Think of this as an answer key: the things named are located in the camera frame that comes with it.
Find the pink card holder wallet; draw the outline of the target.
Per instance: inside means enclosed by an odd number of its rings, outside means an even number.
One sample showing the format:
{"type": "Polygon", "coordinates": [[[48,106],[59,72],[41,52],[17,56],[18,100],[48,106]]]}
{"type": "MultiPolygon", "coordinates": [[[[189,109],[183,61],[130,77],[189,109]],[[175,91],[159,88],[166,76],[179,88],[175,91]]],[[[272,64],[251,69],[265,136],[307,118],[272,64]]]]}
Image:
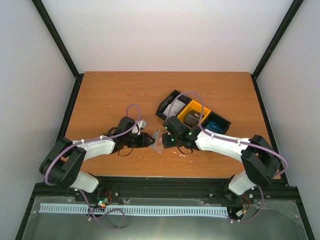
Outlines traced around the pink card holder wallet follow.
{"type": "Polygon", "coordinates": [[[156,151],[159,154],[164,152],[164,144],[163,144],[163,131],[162,130],[155,130],[152,134],[152,138],[154,139],[154,143],[152,143],[149,147],[156,151]]]}

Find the dark card stack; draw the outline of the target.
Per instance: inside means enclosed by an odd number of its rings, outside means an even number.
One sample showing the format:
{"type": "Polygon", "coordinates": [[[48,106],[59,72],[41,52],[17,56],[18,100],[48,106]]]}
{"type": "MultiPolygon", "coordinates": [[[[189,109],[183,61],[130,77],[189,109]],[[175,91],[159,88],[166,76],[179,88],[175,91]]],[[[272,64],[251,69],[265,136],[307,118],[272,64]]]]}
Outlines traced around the dark card stack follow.
{"type": "Polygon", "coordinates": [[[194,127],[199,124],[199,119],[200,117],[203,117],[200,112],[192,109],[189,113],[187,113],[183,119],[183,123],[190,126],[194,127]]]}

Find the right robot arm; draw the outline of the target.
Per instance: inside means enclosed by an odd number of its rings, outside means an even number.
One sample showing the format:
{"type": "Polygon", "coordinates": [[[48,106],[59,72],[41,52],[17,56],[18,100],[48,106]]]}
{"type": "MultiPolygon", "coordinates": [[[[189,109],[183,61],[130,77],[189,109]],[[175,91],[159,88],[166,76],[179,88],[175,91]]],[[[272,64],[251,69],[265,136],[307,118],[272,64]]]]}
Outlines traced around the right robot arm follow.
{"type": "Polygon", "coordinates": [[[240,196],[254,187],[267,188],[280,166],[280,158],[260,135],[237,138],[203,130],[200,126],[188,128],[176,116],[166,119],[163,126],[167,130],[162,137],[165,148],[213,152],[242,163],[244,170],[230,178],[226,193],[240,196]]]}

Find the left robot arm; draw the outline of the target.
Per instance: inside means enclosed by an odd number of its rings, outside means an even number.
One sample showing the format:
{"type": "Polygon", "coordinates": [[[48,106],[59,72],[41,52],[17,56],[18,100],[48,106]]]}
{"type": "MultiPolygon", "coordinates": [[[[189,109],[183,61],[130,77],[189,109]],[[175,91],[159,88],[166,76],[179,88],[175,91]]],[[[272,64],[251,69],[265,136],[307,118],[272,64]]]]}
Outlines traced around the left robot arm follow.
{"type": "Polygon", "coordinates": [[[151,146],[155,139],[142,132],[145,126],[144,120],[135,121],[124,116],[118,126],[97,138],[75,141],[60,138],[41,163],[39,172],[49,186],[82,190],[92,201],[99,201],[103,198],[104,188],[95,176],[81,171],[83,162],[119,153],[124,147],[133,150],[151,146]]]}

